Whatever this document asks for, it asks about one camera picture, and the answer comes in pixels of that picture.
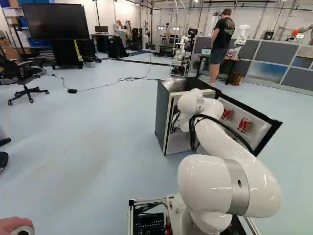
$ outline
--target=hand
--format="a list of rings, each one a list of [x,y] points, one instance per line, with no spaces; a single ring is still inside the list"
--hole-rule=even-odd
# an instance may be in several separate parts
[[[34,228],[33,223],[29,219],[18,217],[0,219],[0,235],[10,235],[13,230],[21,226]]]

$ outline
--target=person's leg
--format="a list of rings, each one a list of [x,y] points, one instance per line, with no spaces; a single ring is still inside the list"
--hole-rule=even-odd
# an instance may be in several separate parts
[[[223,63],[227,48],[216,48],[213,49],[210,55],[210,73],[211,73],[211,84],[216,83],[216,79],[220,73],[220,64]]]
[[[211,83],[215,84],[217,76],[220,72],[220,64],[210,64]]]

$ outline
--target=computer monitor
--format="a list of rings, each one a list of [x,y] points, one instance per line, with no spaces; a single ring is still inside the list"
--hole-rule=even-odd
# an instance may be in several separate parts
[[[101,32],[101,33],[108,33],[109,27],[107,27],[107,26],[95,26],[94,31]]]
[[[196,36],[198,31],[195,28],[188,29],[188,35],[194,35]]]
[[[80,4],[22,4],[34,39],[89,39],[84,7]]]
[[[210,55],[211,54],[212,49],[209,48],[201,48],[201,55]]]

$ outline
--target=man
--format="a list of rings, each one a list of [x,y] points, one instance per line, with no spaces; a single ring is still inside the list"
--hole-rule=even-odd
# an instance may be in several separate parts
[[[230,18],[231,9],[226,8],[222,12],[222,18],[217,21],[212,35],[212,52],[210,54],[211,84],[214,85],[220,72],[220,64],[223,62],[229,47],[231,36],[235,31],[235,23]]]
[[[34,228],[33,223],[29,219],[18,217],[0,219],[0,235],[10,235],[13,230],[21,226]]]

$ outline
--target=cardboard box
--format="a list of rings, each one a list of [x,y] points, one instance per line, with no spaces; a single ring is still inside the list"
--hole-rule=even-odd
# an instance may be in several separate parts
[[[20,58],[19,54],[17,53],[17,51],[12,46],[2,47],[2,50],[4,52],[5,57],[8,60]]]
[[[9,24],[20,24],[18,16],[7,16],[6,18]]]
[[[10,41],[7,38],[0,38],[0,45],[1,46],[10,46]]]
[[[26,54],[33,54],[36,53],[36,51],[30,47],[24,47]],[[23,54],[22,48],[18,48],[19,54]]]
[[[9,0],[10,6],[13,8],[20,8],[18,0]]]

